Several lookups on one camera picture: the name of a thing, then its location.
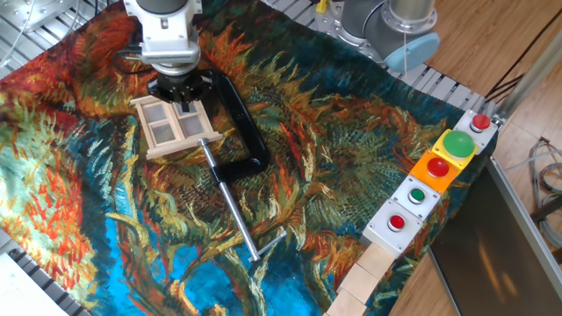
black cable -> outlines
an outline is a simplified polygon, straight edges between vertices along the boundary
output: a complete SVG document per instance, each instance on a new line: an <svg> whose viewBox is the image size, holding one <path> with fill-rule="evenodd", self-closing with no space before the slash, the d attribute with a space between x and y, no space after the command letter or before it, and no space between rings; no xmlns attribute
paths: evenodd
<svg viewBox="0 0 562 316"><path fill-rule="evenodd" d="M503 80L505 80L505 78L508 77L509 73L511 73L511 71L513 71L515 66L517 66L517 64L519 62L521 62L523 57L525 57L525 55L529 52L529 50L535 45L535 43L537 43L538 39L541 36L543 36L543 33L546 32L546 30L552 25L552 23L554 23L554 21L560 16L560 14L562 14L562 8L560 8L560 10L558 10L558 12L554 15L554 17L552 17L551 20L548 21L548 23L537 34L537 36L535 36L535 38L530 42L530 44L527 46L527 48L525 48L525 50L519 56L519 58L517 58L517 60L513 63L513 65L511 65L511 67L508 69L508 71L501 77L501 79L494 85L494 87L491 88L490 91L488 91L488 93L486 94L486 96L484 98L488 99L488 97L490 97L490 95L492 95L497 89L499 89L498 86L501 84L501 82Z"/></svg>
<svg viewBox="0 0 562 316"><path fill-rule="evenodd" d="M498 101L496 101L496 104L499 104L499 103L501 103L501 101L505 100L505 99L506 99L506 97L508 97L508 96L509 96L509 94L507 94L507 95L505 95L505 96L501 97L501 98L500 98L500 99L499 99Z"/></svg>
<svg viewBox="0 0 562 316"><path fill-rule="evenodd" d="M506 83L503 83L501 86L497 87L496 90L499 90L499 89L501 89L501 88L503 88L503 87L506 87L506 86L510 85L511 83L518 83L518 82L521 80L521 78L523 78L523 76L524 76L524 75L519 75L518 77L516 77L516 78L514 78L514 79L511 79L511 80L509 80L509 81L506 82Z"/></svg>
<svg viewBox="0 0 562 316"><path fill-rule="evenodd" d="M492 102L495 98L500 97L502 94L512 90L519 82L514 82L509 84L509 86L507 86L505 89L500 90L499 92L493 94L491 97L487 97L486 98L486 103L490 103Z"/></svg>

cable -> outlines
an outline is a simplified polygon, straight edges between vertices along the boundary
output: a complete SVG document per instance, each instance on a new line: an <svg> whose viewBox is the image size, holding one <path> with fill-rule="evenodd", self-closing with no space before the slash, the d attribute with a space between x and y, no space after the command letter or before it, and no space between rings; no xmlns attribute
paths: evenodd
<svg viewBox="0 0 562 316"><path fill-rule="evenodd" d="M538 174L538 177L540 183L544 186L545 189L552 191L553 193L562 195L562 189L555 188L550 183L547 183L545 178L546 174L556 169L558 170L562 169L562 163L560 162L551 163L550 165L544 167L544 169L542 169L541 172Z"/></svg>
<svg viewBox="0 0 562 316"><path fill-rule="evenodd" d="M560 154L560 151L555 148L553 145L551 145L547 140L539 140L535 146L533 146L531 148L531 150L529 151L529 158L537 158L540 155L545 155L545 154L549 154L549 153L545 153L545 154L540 154L537 155L537 150L540 147L546 146L549 149L554 149L552 151L550 151L550 153L557 153L562 156L562 154ZM555 163L547 166L545 169L543 169L540 173L540 175L537 174L537 166L535 164L535 160L530 160L530 173L531 173L531 177L532 177L532 181L533 181L533 196L535 197L535 206L538 209L540 209L543 205L549 203L550 201L552 201L555 197L558 196L559 193L551 193L548 196L546 196L545 198L543 198L541 200L540 198L540 185L545 184L544 181L544 175L552 169L556 169L558 167L551 167L551 166L560 166L562 165L562 163L556 161ZM541 220L540 222L538 222L538 226L541 229L541 232L543 233L544 237L546 240L548 240L552 245L558 247L558 248L562 248L562 235L560 235L560 233L558 233L556 231L556 229L554 229L551 226L551 223L548 221L547 218L544 218L543 220Z"/></svg>
<svg viewBox="0 0 562 316"><path fill-rule="evenodd" d="M10 50L8 50L8 53L6 53L6 55L4 56L4 60L2 61L2 63L0 63L0 69L6 67L6 65L11 61L11 55L14 53L14 49L16 49L16 45L19 42L19 38L21 38L21 35L24 33L24 31L27 27L27 24L29 23L29 20L32 17L34 5L35 5L35 0L32 0L32 7L31 7L31 9L29 9L29 15L27 16L27 20L25 21L24 27L22 27L21 31L19 31L19 34L18 34L16 40L14 41L14 45L12 45L10 47Z"/></svg>
<svg viewBox="0 0 562 316"><path fill-rule="evenodd" d="M519 83L519 81L515 81L513 83L510 83L507 85L506 88L504 88L503 90L501 90L500 92L497 92L496 94L492 95L491 97L487 97L486 98L486 103L490 103L492 100L494 100L497 97L500 97L501 95L503 95L504 93L512 90L517 84Z"/></svg>
<svg viewBox="0 0 562 316"><path fill-rule="evenodd" d="M517 163L515 166L511 166L511 167L505 169L505 172L508 172L508 171L511 171L511 170L520 168L520 167L523 166L525 163L533 162L533 161L537 160L538 158L544 157L544 156L549 155L549 154L562 154L562 150L552 150L552 151L550 151L550 152L548 152L548 153L538 154L538 155L536 155L536 156L534 156L534 157L532 157L532 158L527 159L527 160L524 161L524 162L519 162L519 163Z"/></svg>
<svg viewBox="0 0 562 316"><path fill-rule="evenodd" d="M63 40L66 39L74 31L74 25L76 24L76 21L78 20L78 12L80 11L80 3L81 2L82 2L82 0L76 0L76 14L74 15L74 19L72 20L72 24L70 25L70 28L68 29L67 33L62 38Z"/></svg>
<svg viewBox="0 0 562 316"><path fill-rule="evenodd" d="M546 32L546 30L548 30L548 28L552 25L552 23L554 23L554 21L556 21L556 19L560 16L560 14L562 14L562 8L560 8L560 10L558 10L558 12L554 15L554 17L552 17L551 20L546 23L546 25L543 27L543 29L537 34L537 36L535 36L535 38L530 42L530 44L527 46L527 48L525 48L525 50L519 56L519 58L517 58L517 60L513 63L513 65L511 65L511 67L508 69L508 71L501 77L500 80L498 80L498 82L494 85L493 88L490 89L490 91L486 94L486 96L484 98L488 99L488 97L490 97L490 95L492 95L497 89L499 89L498 86L500 85L500 83L505 78L508 77L509 73L511 73L511 71L513 71L513 69L515 69L515 66L517 66L517 64L519 62L521 62L523 57L525 57L525 55L529 52L529 50L535 45L535 43L537 43L538 39L540 39L540 37L543 36L543 33Z"/></svg>
<svg viewBox="0 0 562 316"><path fill-rule="evenodd" d="M506 83L503 83L501 86L497 87L496 90L499 90L499 89L501 89L501 88L503 88L503 87L506 87L506 86L508 86L508 85L511 84L511 83L517 83L517 82L519 82L519 81L521 80L521 78L523 78L523 75L519 75L518 77L516 77L516 78L514 78L514 79L511 79L511 80L509 80L509 81L506 82Z"/></svg>
<svg viewBox="0 0 562 316"><path fill-rule="evenodd" d="M505 99L506 99L506 97L508 97L508 96L509 96L509 94L507 94L507 95L505 95L505 96L501 97L501 98L500 98L500 99L499 99L498 101L496 101L495 103L497 103L497 104L500 104L500 103L501 103L501 101L505 100Z"/></svg>

wooden frame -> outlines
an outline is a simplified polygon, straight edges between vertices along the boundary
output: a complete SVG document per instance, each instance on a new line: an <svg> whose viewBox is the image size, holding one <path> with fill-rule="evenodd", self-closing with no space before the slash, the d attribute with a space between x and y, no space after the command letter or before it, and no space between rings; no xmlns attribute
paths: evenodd
<svg viewBox="0 0 562 316"><path fill-rule="evenodd" d="M179 104L170 104L157 97L136 98L131 104L139 113L140 124L147 139L147 159L195 147L202 138L221 140L213 130L200 101L190 103L190 112L183 113Z"/></svg>

green button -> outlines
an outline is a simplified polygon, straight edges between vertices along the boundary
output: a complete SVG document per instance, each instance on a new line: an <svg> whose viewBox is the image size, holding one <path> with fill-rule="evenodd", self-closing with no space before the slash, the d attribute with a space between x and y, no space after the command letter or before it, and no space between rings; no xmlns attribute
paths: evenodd
<svg viewBox="0 0 562 316"><path fill-rule="evenodd" d="M410 195L412 196L412 198L418 202L423 201L423 199L425 198L425 193L423 193L422 190L420 189L413 189L410 192Z"/></svg>
<svg viewBox="0 0 562 316"><path fill-rule="evenodd" d="M459 158L466 158L474 152L474 140L472 137L460 131L452 131L443 139L445 150Z"/></svg>

large green button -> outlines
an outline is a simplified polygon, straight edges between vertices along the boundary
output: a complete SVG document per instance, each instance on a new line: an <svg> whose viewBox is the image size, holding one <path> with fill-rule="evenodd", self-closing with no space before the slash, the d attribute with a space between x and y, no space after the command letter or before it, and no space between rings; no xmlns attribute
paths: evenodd
<svg viewBox="0 0 562 316"><path fill-rule="evenodd" d="M459 158L466 158L474 152L474 140L472 137L460 131L452 131L443 139L445 150Z"/></svg>

